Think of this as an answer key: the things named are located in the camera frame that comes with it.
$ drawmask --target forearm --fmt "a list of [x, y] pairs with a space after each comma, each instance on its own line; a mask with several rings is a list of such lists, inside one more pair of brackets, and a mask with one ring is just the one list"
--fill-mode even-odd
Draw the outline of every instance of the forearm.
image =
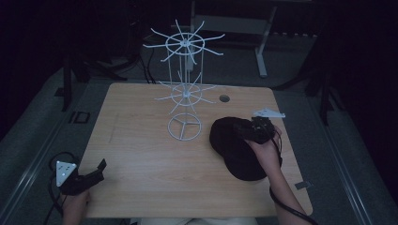
[[[283, 204], [295, 209], [296, 211], [306, 215], [305, 211], [301, 207], [299, 201], [294, 195], [290, 186], [287, 184], [281, 170], [275, 170], [268, 174], [268, 180], [272, 189], [272, 192], [276, 198]], [[275, 203], [275, 208], [278, 214], [278, 220], [280, 224], [310, 224], [306, 220], [293, 215], [292, 213], [281, 208]]]

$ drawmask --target table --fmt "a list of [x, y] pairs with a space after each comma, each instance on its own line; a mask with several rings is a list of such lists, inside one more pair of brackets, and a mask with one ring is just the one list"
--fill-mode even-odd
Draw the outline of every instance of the table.
[[[225, 116], [250, 119], [253, 111], [278, 105], [268, 88], [215, 86], [194, 105], [203, 128], [183, 142], [168, 133], [175, 107], [171, 89], [160, 84], [114, 83], [103, 102], [79, 172], [92, 172], [105, 158], [105, 180], [91, 188], [89, 218], [221, 218], [276, 215], [267, 179], [245, 182], [226, 169], [210, 146], [212, 123]], [[230, 97], [221, 102], [220, 95]], [[184, 112], [178, 107], [173, 114]], [[283, 173], [304, 210], [313, 211], [283, 120]]]

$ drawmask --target white triangular marker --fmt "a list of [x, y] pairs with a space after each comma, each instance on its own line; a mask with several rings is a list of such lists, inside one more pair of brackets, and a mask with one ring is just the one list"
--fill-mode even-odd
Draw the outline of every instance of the white triangular marker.
[[267, 108], [264, 108], [260, 111], [255, 111], [255, 112], [253, 112], [253, 114], [256, 116], [261, 116], [261, 117], [278, 117], [278, 118], [286, 117], [286, 115], [284, 113], [275, 112], [275, 111], [272, 111]]
[[56, 161], [56, 185], [61, 187], [76, 169], [76, 164]]

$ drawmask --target gray floor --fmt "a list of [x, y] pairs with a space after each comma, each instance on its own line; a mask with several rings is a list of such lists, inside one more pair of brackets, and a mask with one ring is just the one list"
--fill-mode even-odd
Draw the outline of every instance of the gray floor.
[[[269, 74], [265, 79], [258, 76], [253, 49], [214, 47], [224, 56], [206, 55], [204, 83], [264, 87], [284, 83], [296, 76], [313, 43], [307, 37], [271, 37], [264, 53]], [[145, 62], [150, 53], [148, 49], [142, 50]], [[156, 50], [151, 60], [150, 71], [155, 80], [168, 80], [167, 65], [160, 62], [165, 55], [165, 51]], [[42, 223], [52, 203], [47, 192], [51, 174], [47, 166], [49, 158], [62, 151], [83, 155], [107, 88], [113, 82], [95, 71], [92, 73], [90, 83], [73, 85], [74, 100], [68, 112], [60, 112], [62, 98], [54, 97], [55, 90], [62, 85], [62, 73], [54, 74], [0, 143], [0, 203], [2, 210], [13, 206], [9, 224]], [[131, 83], [145, 81], [140, 66], [119, 74], [128, 77]], [[319, 224], [330, 225], [397, 224], [396, 205], [349, 115], [334, 107], [328, 113], [329, 126], [323, 126], [317, 115], [319, 97], [306, 97], [305, 84], [275, 91], [275, 97], [281, 112], [286, 114], [284, 122], [303, 178], [313, 184], [308, 188], [314, 208], [312, 217]], [[88, 124], [69, 124], [73, 111], [90, 112]], [[38, 155], [43, 156], [42, 161], [31, 165]], [[35, 168], [38, 174], [30, 174]], [[20, 199], [12, 195], [15, 190], [22, 193]], [[262, 217], [258, 221], [277, 224], [275, 217]], [[120, 218], [84, 221], [84, 224], [120, 223]], [[56, 212], [49, 224], [60, 224]]]

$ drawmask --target person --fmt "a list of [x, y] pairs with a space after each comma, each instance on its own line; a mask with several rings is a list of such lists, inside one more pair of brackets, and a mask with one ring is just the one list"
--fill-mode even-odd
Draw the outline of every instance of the person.
[[[274, 126], [277, 134], [275, 134], [273, 140], [265, 142], [263, 144], [258, 144], [253, 141], [247, 141], [246, 143], [252, 148], [255, 155], [257, 156], [260, 165], [266, 172], [270, 187], [272, 192], [277, 197], [277, 199], [288, 205], [290, 208], [295, 209], [303, 215], [306, 215], [293, 191], [290, 189], [286, 179], [281, 170], [281, 165], [279, 164], [278, 151], [280, 146], [277, 148], [274, 143], [279, 144], [282, 135], [281, 130]], [[85, 191], [78, 196], [68, 196], [63, 204], [64, 210], [64, 225], [78, 225], [84, 218], [84, 213], [86, 210], [87, 203], [90, 201], [89, 191]], [[276, 213], [279, 223], [284, 224], [296, 224], [296, 225], [308, 225], [310, 222], [293, 215], [292, 213], [281, 208], [277, 203], [275, 203]], [[149, 218], [144, 219], [142, 224], [248, 224], [250, 221], [252, 223], [253, 219], [250, 218], [226, 218], [226, 219], [216, 219], [216, 218], [204, 218], [200, 221], [197, 219], [187, 220], [182, 219], [169, 219], [167, 223], [164, 223], [162, 218]]]

